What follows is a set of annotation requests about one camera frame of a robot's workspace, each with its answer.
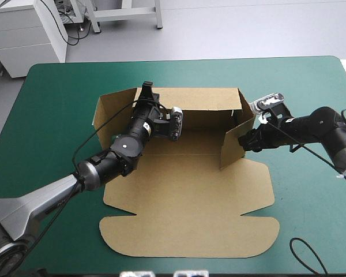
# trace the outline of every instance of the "cardboard box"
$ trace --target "cardboard box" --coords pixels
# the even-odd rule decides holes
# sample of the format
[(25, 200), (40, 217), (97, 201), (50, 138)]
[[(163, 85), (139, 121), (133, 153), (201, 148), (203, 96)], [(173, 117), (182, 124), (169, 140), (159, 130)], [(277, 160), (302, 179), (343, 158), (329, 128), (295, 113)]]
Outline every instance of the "cardboard box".
[[(183, 110), (179, 141), (152, 138), (138, 168), (106, 185), (104, 202), (135, 216), (105, 217), (101, 235), (113, 250), (143, 257), (251, 257), (274, 243), (274, 218), (243, 216), (270, 206), (266, 165), (242, 158), (237, 138), (254, 116), (237, 88), (154, 88), (166, 107)], [(138, 98), (139, 88), (100, 97), (98, 128)], [(132, 107), (99, 133), (103, 149), (129, 122)]]

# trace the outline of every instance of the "box side panel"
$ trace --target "box side panel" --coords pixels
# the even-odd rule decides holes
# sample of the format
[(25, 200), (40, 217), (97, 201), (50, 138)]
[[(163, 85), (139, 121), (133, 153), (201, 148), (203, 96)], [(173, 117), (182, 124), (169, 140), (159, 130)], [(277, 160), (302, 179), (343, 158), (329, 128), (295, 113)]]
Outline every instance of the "box side panel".
[[(136, 98), (141, 88), (137, 89)], [(166, 108), (180, 107), (182, 110), (241, 110), (237, 88), (153, 88), (159, 93), (160, 103)]]
[[(115, 115), (121, 108), (127, 106), (134, 99), (136, 88), (127, 89), (115, 93), (109, 93), (100, 97), (93, 125), (95, 129), (99, 128), (108, 119)], [(111, 144), (111, 137), (115, 134), (123, 132), (131, 116), (132, 105), (120, 112), (110, 123), (100, 130), (97, 135), (99, 137), (101, 147), (106, 149)]]

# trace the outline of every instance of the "green table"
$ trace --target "green table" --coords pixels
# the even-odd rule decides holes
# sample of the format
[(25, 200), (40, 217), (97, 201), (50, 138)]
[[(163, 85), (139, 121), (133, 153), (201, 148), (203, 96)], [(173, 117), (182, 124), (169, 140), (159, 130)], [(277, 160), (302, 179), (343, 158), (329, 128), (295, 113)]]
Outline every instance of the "green table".
[[(144, 80), (157, 87), (239, 87), (248, 101), (281, 92), (295, 117), (321, 106), (346, 108), (346, 73), (335, 57), (36, 65), (0, 136), (0, 197), (18, 197), (72, 172), (72, 153), (93, 131), (99, 95), (140, 86)], [(320, 145), (311, 147), (326, 156)], [(99, 150), (95, 138), (79, 158)], [(273, 206), (254, 212), (280, 222), (280, 234), (264, 254), (250, 259), (123, 256), (100, 236), (100, 219), (121, 213), (103, 204), (100, 189), (68, 204), (22, 268), (46, 267), (51, 273), (126, 269), (170, 273), (189, 268), (212, 273), (302, 273), (307, 271), (288, 247), (298, 236), (315, 247), (330, 272), (346, 272), (346, 183), (302, 149), (291, 154), (283, 147), (247, 157), (269, 166), (276, 196)], [(297, 249), (317, 265), (305, 248)]]

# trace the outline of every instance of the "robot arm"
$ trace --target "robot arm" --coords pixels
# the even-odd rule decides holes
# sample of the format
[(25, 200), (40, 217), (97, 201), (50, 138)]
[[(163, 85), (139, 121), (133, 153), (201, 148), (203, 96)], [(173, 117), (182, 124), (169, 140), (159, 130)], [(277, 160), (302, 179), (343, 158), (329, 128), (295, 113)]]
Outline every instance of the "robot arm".
[(251, 109), (254, 114), (260, 115), (262, 124), (239, 138), (245, 151), (259, 152), (282, 145), (292, 146), (297, 144), (295, 141), (301, 144), (321, 143), (334, 166), (346, 174), (346, 119), (343, 112), (340, 115), (329, 107), (321, 107), (309, 116), (294, 118), (280, 93), (253, 102)]
[(81, 161), (77, 172), (15, 199), (0, 199), (0, 277), (13, 272), (35, 242), (40, 221), (60, 207), (69, 195), (96, 190), (119, 175), (136, 169), (151, 137), (176, 141), (182, 130), (183, 113), (173, 107), (167, 119), (159, 110), (159, 94), (144, 82), (127, 128), (110, 149)]

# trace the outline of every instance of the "wire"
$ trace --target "wire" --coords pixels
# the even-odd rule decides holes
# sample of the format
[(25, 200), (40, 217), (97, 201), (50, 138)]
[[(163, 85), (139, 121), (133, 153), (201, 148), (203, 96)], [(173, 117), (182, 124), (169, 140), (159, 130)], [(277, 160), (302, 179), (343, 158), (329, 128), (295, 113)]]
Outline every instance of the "wire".
[(293, 256), (297, 259), (297, 261), (299, 261), (299, 263), (301, 263), (304, 267), (306, 267), (309, 271), (311, 271), (312, 273), (314, 273), (316, 276), (321, 276), (319, 274), (319, 272), (315, 271), (314, 269), (312, 269), (311, 267), (309, 267), (303, 260), (301, 260), (299, 258), (299, 256), (295, 253), (295, 250), (294, 250), (294, 247), (293, 247), (293, 242), (294, 241), (300, 241), (302, 242), (303, 244), (305, 244), (309, 249), (310, 251), (314, 254), (314, 256), (317, 258), (317, 260), (319, 261), (320, 265), (322, 266), (323, 268), (323, 271), (324, 271), (324, 274), (325, 275), (328, 275), (328, 271), (327, 269), (325, 268), (322, 260), (319, 258), (318, 254), (314, 251), (314, 249), (306, 242), (304, 241), (302, 238), (292, 238), (290, 241), (289, 241), (289, 248), (293, 254)]
[(75, 43), (69, 43), (69, 42), (63, 37), (63, 34), (62, 34), (62, 32), (60, 31), (60, 27), (59, 27), (59, 25), (58, 25), (58, 22), (57, 22), (57, 20), (55, 19), (55, 16), (53, 15), (53, 13), (51, 12), (50, 8), (46, 5), (46, 3), (45, 3), (43, 0), (40, 0), (40, 1), (41, 1), (42, 4), (44, 4), (44, 6), (46, 7), (46, 9), (50, 12), (52, 18), (53, 18), (54, 21), (55, 21), (55, 24), (57, 25), (58, 31), (59, 31), (59, 33), (60, 33), (62, 39), (66, 42), (66, 44), (68, 44), (68, 45), (70, 45), (70, 46), (76, 46), (76, 45), (80, 42), (80, 33), (79, 33), (79, 31), (77, 30), (77, 34), (78, 34), (77, 42), (75, 42)]
[(45, 229), (41, 232), (41, 234), (36, 238), (36, 240), (34, 241), (34, 243), (31, 245), (30, 248), (28, 248), (27, 252), (25, 253), (25, 255), (23, 255), (22, 257), (22, 261), (21, 263), (24, 261), (24, 259), (27, 258), (27, 256), (31, 253), (31, 251), (36, 247), (36, 245), (41, 241), (41, 239), (44, 237), (44, 235), (46, 234), (46, 232), (48, 231), (48, 229), (51, 227), (51, 225), (53, 224), (53, 222), (58, 218), (58, 216), (60, 215), (60, 213), (63, 211), (63, 209), (65, 208), (66, 204), (69, 202), (69, 200), (71, 199), (72, 195), (76, 192), (77, 187), (80, 185), (80, 183), (75, 183), (74, 186), (72, 187), (72, 190), (70, 191), (70, 193), (66, 196), (64, 202), (61, 204), (61, 206), (59, 207), (59, 210), (57, 210), (56, 214), (52, 217), (52, 219), (50, 220), (50, 222), (46, 225)]
[[(72, 18), (71, 18), (68, 14), (66, 14), (66, 13), (63, 12), (62, 10), (58, 10), (58, 12), (60, 12), (61, 14), (64, 14), (72, 23), (74, 23), (73, 20), (72, 20)], [(92, 24), (91, 24), (91, 21), (90, 21), (90, 23), (89, 23), (89, 25), (88, 25), (88, 31), (87, 31), (87, 34), (86, 34), (85, 36), (83, 36), (83, 37), (80, 38), (80, 32), (79, 32), (79, 30), (77, 30), (77, 38), (75, 38), (75, 37), (73, 37), (73, 36), (69, 36), (69, 35), (68, 35), (68, 37), (71, 38), (71, 39), (78, 40), (78, 41), (81, 40), (81, 39), (87, 38), (88, 35), (90, 34), (91, 25), (92, 25)]]
[[(285, 131), (281, 130), (280, 128), (278, 128), (277, 126), (273, 125), (272, 123), (270, 122), (267, 122), (267, 124), (269, 124), (271, 127), (275, 128), (276, 130), (278, 130), (279, 132), (281, 132), (282, 134), (284, 134), (285, 136), (289, 137), (291, 140), (293, 140), (295, 143), (297, 143), (299, 146), (301, 146), (302, 148), (304, 148), (305, 150), (309, 151), (309, 153), (313, 154), (314, 156), (316, 156), (317, 158), (321, 159), (323, 162), (325, 162), (326, 164), (328, 164), (331, 168), (333, 168), (334, 170), (336, 170), (339, 174), (341, 174), (341, 171), (336, 167), (334, 166), (331, 162), (329, 162), (328, 160), (326, 160), (325, 158), (323, 158), (321, 155), (317, 154), (316, 152), (314, 152), (313, 150), (311, 150), (309, 147), (305, 146), (304, 144), (300, 143), (297, 139), (293, 138), (292, 136), (290, 136), (288, 133), (286, 133)], [(291, 252), (293, 254), (293, 256), (297, 259), (298, 262), (301, 263), (302, 266), (304, 266), (305, 268), (307, 268), (309, 271), (311, 271), (312, 273), (320, 276), (320, 274), (312, 269), (311, 267), (309, 267), (307, 264), (305, 264), (299, 257), (298, 255), (295, 253), (295, 251), (293, 250), (292, 248), (292, 243), (294, 242), (294, 240), (298, 240), (298, 241), (301, 241), (303, 242), (311, 251), (312, 253), (314, 254), (314, 256), (318, 259), (320, 265), (322, 266), (325, 274), (327, 275), (327, 270), (325, 269), (322, 261), (320, 260), (319, 256), (317, 255), (317, 253), (314, 251), (314, 249), (306, 242), (304, 241), (303, 239), (301, 238), (292, 238), (290, 241), (289, 241), (289, 247), (291, 249)]]

